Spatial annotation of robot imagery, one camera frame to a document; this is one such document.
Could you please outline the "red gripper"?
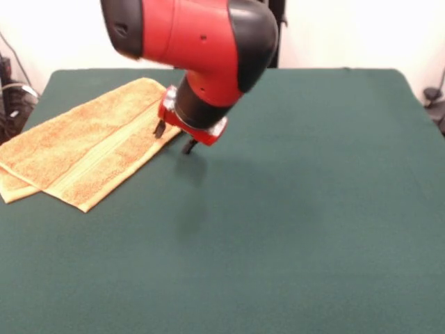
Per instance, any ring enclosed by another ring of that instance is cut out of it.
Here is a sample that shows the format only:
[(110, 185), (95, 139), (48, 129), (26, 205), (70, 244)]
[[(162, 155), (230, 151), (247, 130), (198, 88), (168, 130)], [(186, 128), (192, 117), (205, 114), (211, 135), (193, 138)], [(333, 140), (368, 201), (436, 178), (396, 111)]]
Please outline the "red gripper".
[(177, 100), (177, 88), (169, 86), (164, 92), (161, 103), (159, 104), (158, 117), (159, 122), (153, 132), (156, 138), (161, 138), (166, 125), (177, 127), (180, 130), (191, 135), (191, 139), (182, 148), (183, 154), (190, 154), (198, 143), (212, 146), (225, 132), (228, 125), (228, 117), (225, 116), (219, 120), (214, 126), (208, 129), (196, 129), (187, 125), (178, 114), (179, 108), (175, 106)]

